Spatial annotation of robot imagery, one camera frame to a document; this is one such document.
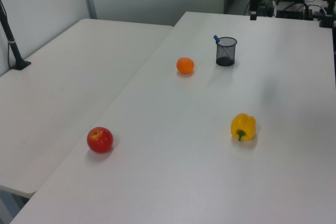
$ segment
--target pepper stem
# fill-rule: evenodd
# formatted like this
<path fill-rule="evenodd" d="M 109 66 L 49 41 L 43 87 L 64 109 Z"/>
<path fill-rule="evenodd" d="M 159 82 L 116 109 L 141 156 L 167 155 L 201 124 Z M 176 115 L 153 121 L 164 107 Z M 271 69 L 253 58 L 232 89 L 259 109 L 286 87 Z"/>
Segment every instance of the pepper stem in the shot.
<path fill-rule="evenodd" d="M 242 137 L 246 135 L 245 131 L 238 130 L 237 134 L 239 135 L 238 141 L 241 141 Z"/>

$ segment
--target metal stand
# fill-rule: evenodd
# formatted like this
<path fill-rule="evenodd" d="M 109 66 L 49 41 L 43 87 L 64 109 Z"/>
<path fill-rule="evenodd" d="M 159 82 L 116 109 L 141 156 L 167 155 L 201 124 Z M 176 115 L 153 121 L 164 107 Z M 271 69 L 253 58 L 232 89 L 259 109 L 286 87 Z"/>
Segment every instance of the metal stand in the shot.
<path fill-rule="evenodd" d="M 336 0 L 329 0 L 327 10 L 314 12 L 314 18 L 320 21 L 320 27 L 334 28 L 334 21 L 336 20 L 336 16 L 333 15 L 335 1 Z"/>
<path fill-rule="evenodd" d="M 25 61 L 25 60 L 22 59 L 20 51 L 19 51 L 19 49 L 16 45 L 14 36 L 12 34 L 12 31 L 9 27 L 7 16 L 6 16 L 5 11 L 3 10 L 1 5 L 0 5 L 0 22 L 1 22 L 2 27 L 4 28 L 4 32 L 6 34 L 8 43 L 11 46 L 13 55 L 14 55 L 15 60 L 16 60 L 16 64 L 12 68 L 16 69 L 16 70 L 22 70 L 25 67 L 29 66 L 31 63 L 29 61 Z"/>

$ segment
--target black pole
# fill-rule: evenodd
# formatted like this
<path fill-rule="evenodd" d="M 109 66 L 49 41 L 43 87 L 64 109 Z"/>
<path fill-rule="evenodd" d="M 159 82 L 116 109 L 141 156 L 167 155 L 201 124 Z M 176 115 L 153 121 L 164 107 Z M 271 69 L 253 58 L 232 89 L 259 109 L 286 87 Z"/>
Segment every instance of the black pole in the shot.
<path fill-rule="evenodd" d="M 323 16 L 321 17 L 320 27 L 333 28 L 333 23 L 334 23 L 333 10 L 335 7 L 335 1 L 336 0 L 328 0 L 327 11 L 326 11 L 326 14 L 323 14 Z"/>
<path fill-rule="evenodd" d="M 6 34 L 8 43 L 11 46 L 13 55 L 14 55 L 15 60 L 16 60 L 16 64 L 12 68 L 16 69 L 16 70 L 22 70 L 25 67 L 27 67 L 28 65 L 30 65 L 30 62 L 29 61 L 25 61 L 25 60 L 22 59 L 20 51 L 19 51 L 19 49 L 18 49 L 18 47 L 16 45 L 14 36 L 12 34 L 12 31 L 11 31 L 11 29 L 9 27 L 6 14 L 5 14 L 5 12 L 4 12 L 4 10 L 3 10 L 3 8 L 2 8 L 1 5 L 0 5 L 0 22 L 1 22 L 2 27 L 4 28 L 4 32 Z"/>

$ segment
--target black cable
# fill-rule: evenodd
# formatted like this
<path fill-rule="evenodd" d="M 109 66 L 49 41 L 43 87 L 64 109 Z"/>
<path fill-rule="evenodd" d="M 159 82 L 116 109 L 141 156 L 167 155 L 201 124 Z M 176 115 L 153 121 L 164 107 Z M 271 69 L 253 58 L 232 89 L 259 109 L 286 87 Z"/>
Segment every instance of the black cable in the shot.
<path fill-rule="evenodd" d="M 301 5 L 297 10 L 296 10 L 296 12 L 298 12 L 299 11 L 299 9 L 301 9 L 302 7 L 304 7 L 305 5 Z"/>
<path fill-rule="evenodd" d="M 6 16 L 6 20 L 8 21 L 7 19 L 7 12 L 6 12 L 6 9 L 5 9 L 5 6 L 4 4 L 2 3 L 2 1 L 0 0 L 0 4 L 1 4 L 1 8 L 2 10 L 4 10 L 4 13 L 5 13 L 5 16 Z M 9 64 L 9 42 L 7 42 L 7 63 L 8 63 L 8 67 L 9 69 L 11 70 L 11 64 Z"/>
<path fill-rule="evenodd" d="M 296 3 L 292 3 L 290 5 L 288 5 L 285 9 L 281 10 L 282 12 L 284 12 L 285 10 L 287 10 L 289 7 L 293 6 L 293 5 L 296 5 Z"/>
<path fill-rule="evenodd" d="M 6 16 L 6 19 L 7 19 L 6 9 L 5 9 L 5 6 L 4 6 L 4 4 L 2 3 L 1 0 L 0 0 L 0 4 L 1 4 L 1 8 L 2 8 L 2 10 L 4 10 L 4 13 L 5 13 L 5 16 Z"/>
<path fill-rule="evenodd" d="M 319 5 L 308 5 L 308 6 L 317 6 L 317 7 L 320 7 L 321 9 L 323 9 L 323 7 L 319 6 Z"/>
<path fill-rule="evenodd" d="M 9 64 L 9 42 L 7 43 L 7 62 L 8 62 L 8 67 L 11 70 L 11 64 Z"/>
<path fill-rule="evenodd" d="M 249 4 L 250 4 L 250 2 L 248 2 L 247 5 L 246 5 L 245 11 L 244 11 L 244 16 L 246 16 L 245 13 L 246 13 L 246 10 L 247 10 L 247 7 L 248 7 Z"/>

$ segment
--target desk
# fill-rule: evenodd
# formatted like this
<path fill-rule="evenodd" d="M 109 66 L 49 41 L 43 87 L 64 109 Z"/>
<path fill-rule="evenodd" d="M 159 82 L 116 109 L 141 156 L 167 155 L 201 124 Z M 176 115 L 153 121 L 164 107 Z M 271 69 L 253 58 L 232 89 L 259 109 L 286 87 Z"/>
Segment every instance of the desk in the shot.
<path fill-rule="evenodd" d="M 172 27 L 84 19 L 0 78 L 0 189 L 32 194 Z"/>
<path fill-rule="evenodd" d="M 214 34 L 238 40 L 232 67 L 216 65 Z M 231 137 L 241 112 L 252 141 Z M 95 123 L 113 151 L 83 137 L 12 224 L 333 223 L 335 121 L 330 29 L 186 13 Z"/>

